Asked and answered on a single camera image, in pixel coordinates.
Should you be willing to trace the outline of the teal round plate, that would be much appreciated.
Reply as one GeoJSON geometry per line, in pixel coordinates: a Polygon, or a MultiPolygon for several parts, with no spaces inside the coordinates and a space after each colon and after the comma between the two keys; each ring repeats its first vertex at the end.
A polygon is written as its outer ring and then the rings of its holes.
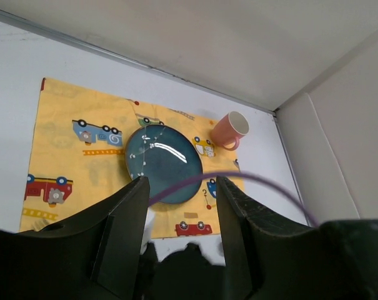
{"type": "Polygon", "coordinates": [[[125,162],[132,179],[149,181],[149,205],[182,204],[200,190],[202,161],[191,142],[166,125],[134,131],[125,145],[125,162]]]}

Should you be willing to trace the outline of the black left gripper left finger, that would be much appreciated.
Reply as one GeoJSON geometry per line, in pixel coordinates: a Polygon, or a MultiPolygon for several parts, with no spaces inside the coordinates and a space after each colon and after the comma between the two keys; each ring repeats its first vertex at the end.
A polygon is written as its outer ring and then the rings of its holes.
{"type": "Polygon", "coordinates": [[[139,177],[40,231],[0,230],[0,299],[132,299],[148,202],[139,177]]]}

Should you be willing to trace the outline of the yellow cartoon print cloth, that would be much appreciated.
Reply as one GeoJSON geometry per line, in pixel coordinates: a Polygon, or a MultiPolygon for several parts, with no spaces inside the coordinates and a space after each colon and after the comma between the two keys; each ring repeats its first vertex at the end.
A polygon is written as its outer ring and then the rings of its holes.
{"type": "Polygon", "coordinates": [[[206,172],[239,169],[236,153],[210,140],[213,119],[43,79],[20,230],[38,231],[129,183],[125,145],[155,124],[182,133],[206,172]]]}

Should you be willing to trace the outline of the pink cup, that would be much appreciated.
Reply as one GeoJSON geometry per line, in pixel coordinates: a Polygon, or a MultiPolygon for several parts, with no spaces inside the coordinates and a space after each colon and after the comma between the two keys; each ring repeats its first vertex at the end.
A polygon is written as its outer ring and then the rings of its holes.
{"type": "Polygon", "coordinates": [[[235,151],[240,139],[250,131],[250,125],[244,115],[231,111],[225,115],[211,130],[212,142],[228,151],[235,151]]]}

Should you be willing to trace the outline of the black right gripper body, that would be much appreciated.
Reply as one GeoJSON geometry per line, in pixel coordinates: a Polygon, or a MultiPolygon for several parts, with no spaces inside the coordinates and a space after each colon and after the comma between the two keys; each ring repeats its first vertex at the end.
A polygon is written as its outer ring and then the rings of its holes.
{"type": "Polygon", "coordinates": [[[198,244],[188,243],[162,261],[153,243],[139,258],[139,299],[223,299],[225,267],[213,265],[198,244]]]}

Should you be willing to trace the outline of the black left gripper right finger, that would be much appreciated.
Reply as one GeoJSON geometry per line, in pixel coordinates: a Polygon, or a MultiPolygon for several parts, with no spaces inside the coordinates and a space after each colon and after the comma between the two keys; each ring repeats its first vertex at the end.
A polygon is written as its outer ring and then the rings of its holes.
{"type": "Polygon", "coordinates": [[[309,227],[216,183],[227,299],[378,299],[378,219],[309,227]]]}

